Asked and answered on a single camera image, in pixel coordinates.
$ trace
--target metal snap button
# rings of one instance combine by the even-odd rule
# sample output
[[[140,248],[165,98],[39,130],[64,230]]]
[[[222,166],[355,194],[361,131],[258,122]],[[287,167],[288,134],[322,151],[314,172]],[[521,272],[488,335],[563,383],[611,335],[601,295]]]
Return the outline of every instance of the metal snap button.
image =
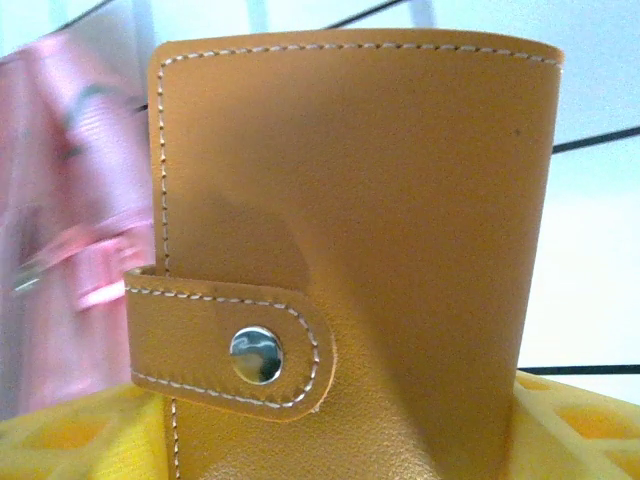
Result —
[[[273,382],[282,370],[282,348],[276,336],[263,327],[243,328],[231,340],[233,368],[255,385]]]

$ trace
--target leather surface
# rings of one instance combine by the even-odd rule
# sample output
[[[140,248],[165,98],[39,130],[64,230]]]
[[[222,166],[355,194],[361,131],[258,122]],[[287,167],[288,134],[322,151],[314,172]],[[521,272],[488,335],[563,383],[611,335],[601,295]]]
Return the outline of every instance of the leather surface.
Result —
[[[267,420],[296,419],[318,407],[333,379],[334,342],[322,313],[303,295],[152,273],[126,275],[136,384]],[[233,336],[252,326],[273,332],[282,348],[282,371],[267,385],[240,378],[229,355]]]
[[[499,475],[561,60],[430,30],[155,52],[159,274],[304,293],[338,355],[319,412],[299,420],[168,399],[173,477]],[[175,348],[210,348],[181,325]]]

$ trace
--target pink object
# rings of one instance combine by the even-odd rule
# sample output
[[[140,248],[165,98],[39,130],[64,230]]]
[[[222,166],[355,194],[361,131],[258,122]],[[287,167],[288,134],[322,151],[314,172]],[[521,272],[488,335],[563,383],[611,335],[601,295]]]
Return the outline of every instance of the pink object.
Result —
[[[67,35],[0,59],[0,419],[129,379],[153,263],[142,101]]]

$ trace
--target white stitching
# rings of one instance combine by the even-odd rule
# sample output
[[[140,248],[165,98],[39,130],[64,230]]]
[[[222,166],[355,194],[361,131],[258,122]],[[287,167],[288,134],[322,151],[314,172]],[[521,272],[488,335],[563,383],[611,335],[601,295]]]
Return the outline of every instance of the white stitching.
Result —
[[[307,337],[309,339],[309,343],[311,343],[312,346],[312,350],[313,350],[313,363],[311,365],[311,373],[309,374],[309,381],[307,382],[307,384],[304,386],[303,388],[303,392],[298,395],[298,397],[294,398],[292,401],[290,402],[285,402],[285,403],[273,403],[273,402],[266,402],[263,400],[257,400],[255,398],[249,398],[249,397],[240,397],[238,395],[229,395],[228,393],[224,393],[224,392],[218,392],[216,390],[212,390],[209,388],[202,388],[202,387],[197,387],[194,385],[188,385],[185,383],[178,383],[178,382],[174,382],[173,380],[165,380],[163,378],[157,378],[157,377],[152,377],[151,375],[145,375],[144,373],[140,373],[140,372],[136,372],[135,370],[131,370],[131,373],[137,377],[140,378],[144,378],[145,380],[148,380],[152,383],[160,383],[162,385],[168,385],[174,388],[181,388],[184,390],[194,390],[196,392],[200,392],[200,393],[206,393],[208,395],[211,395],[212,397],[223,397],[226,398],[228,400],[237,400],[239,402],[242,403],[251,403],[254,405],[262,405],[265,407],[270,407],[270,408],[291,408],[293,407],[296,403],[299,403],[302,401],[302,399],[304,399],[304,397],[307,395],[307,393],[309,393],[311,391],[311,389],[313,388],[313,384],[315,382],[316,379],[316,374],[318,372],[318,365],[320,364],[320,352],[318,351],[318,341],[316,340],[316,336],[313,333],[313,330],[311,329],[311,327],[309,326],[309,323],[305,320],[304,316],[298,312],[297,310],[295,310],[294,308],[289,307],[288,305],[284,304],[284,303],[273,303],[273,302],[267,302],[267,301],[256,301],[256,300],[252,300],[249,298],[246,299],[240,299],[240,298],[225,298],[225,297],[214,297],[214,296],[203,296],[202,294],[199,293],[195,293],[195,294],[191,294],[191,293],[185,293],[185,292],[176,292],[176,291],[167,291],[167,290],[153,290],[150,288],[145,288],[145,287],[132,287],[130,285],[127,285],[126,290],[131,292],[131,293],[139,293],[141,295],[162,295],[165,297],[171,297],[171,298],[182,298],[185,300],[200,300],[200,301],[204,301],[204,302],[211,302],[211,301],[216,301],[219,303],[230,303],[230,304],[235,304],[235,305],[257,305],[257,306],[264,306],[264,307],[271,307],[271,308],[275,308],[278,310],[281,310],[283,312],[288,313],[289,315],[291,315],[292,317],[296,318],[298,320],[298,322],[300,323],[300,325],[302,326],[302,328],[305,329],[305,331],[307,332]]]
[[[416,43],[312,43],[308,45],[275,45],[271,47],[253,47],[253,48],[227,48],[222,50],[209,50],[206,52],[191,52],[188,54],[176,55],[174,57],[166,59],[160,63],[160,70],[156,78],[158,79],[157,90],[157,102],[158,102],[158,127],[160,129],[160,171],[161,181],[160,188],[162,190],[162,241],[164,249],[164,268],[165,275],[169,276],[169,209],[167,206],[167,156],[166,156],[166,142],[164,138],[164,106],[162,102],[162,96],[164,94],[162,79],[164,78],[164,69],[179,61],[184,61],[189,58],[204,58],[219,55],[241,54],[241,53],[268,53],[268,52],[293,52],[296,50],[345,50],[352,48],[362,49],[421,49],[421,50],[433,50],[437,52],[453,51],[453,52],[469,52],[469,53],[492,53],[496,55],[505,55],[514,58],[528,59],[534,62],[545,63],[550,65],[560,66],[560,62],[550,58],[543,58],[539,55],[531,55],[522,52],[512,52],[505,49],[494,49],[487,47],[476,47],[473,45],[432,45],[432,44],[416,44]]]
[[[178,457],[178,408],[176,399],[171,399],[171,427],[173,429],[173,464],[176,469],[176,478],[180,478],[180,459]]]

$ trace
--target black line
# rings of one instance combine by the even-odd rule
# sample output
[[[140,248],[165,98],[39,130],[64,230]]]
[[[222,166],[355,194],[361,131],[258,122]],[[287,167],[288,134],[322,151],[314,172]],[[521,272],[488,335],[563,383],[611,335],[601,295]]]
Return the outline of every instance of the black line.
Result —
[[[376,5],[375,7],[369,8],[368,10],[364,10],[360,13],[356,13],[355,15],[345,18],[344,20],[340,20],[339,22],[333,23],[328,27],[325,27],[324,29],[330,30],[332,28],[346,27],[347,25],[357,22],[358,20],[362,20],[363,18],[373,15],[374,13],[381,12],[382,10],[386,10],[389,7],[393,7],[398,3],[403,3],[406,1],[407,0],[390,0],[388,2],[381,3],[380,5]]]
[[[573,367],[519,368],[534,375],[639,375],[640,365],[579,365]]]
[[[572,142],[559,143],[558,145],[554,145],[553,153],[562,153],[570,150],[577,150],[578,148],[592,147],[594,145],[600,145],[601,143],[614,142],[616,140],[622,140],[623,138],[634,137],[636,135],[640,135],[640,126],[627,128],[625,130],[618,130],[617,132],[605,133],[603,135],[596,135],[594,137],[582,138]]]
[[[106,7],[107,5],[109,5],[111,2],[114,2],[115,0],[103,0],[102,2],[100,2],[99,4],[95,5],[94,7],[90,8],[89,10],[87,10],[86,12],[84,12],[81,15],[78,15],[76,18],[74,18],[73,20],[68,21],[67,23],[65,23],[64,25],[62,25],[59,28],[56,28],[54,30],[54,32],[60,32],[62,30],[65,30],[73,25],[75,25],[76,23],[84,20],[85,18],[87,18],[90,15],[93,15],[94,13],[96,13],[98,10],[100,10],[103,7]]]

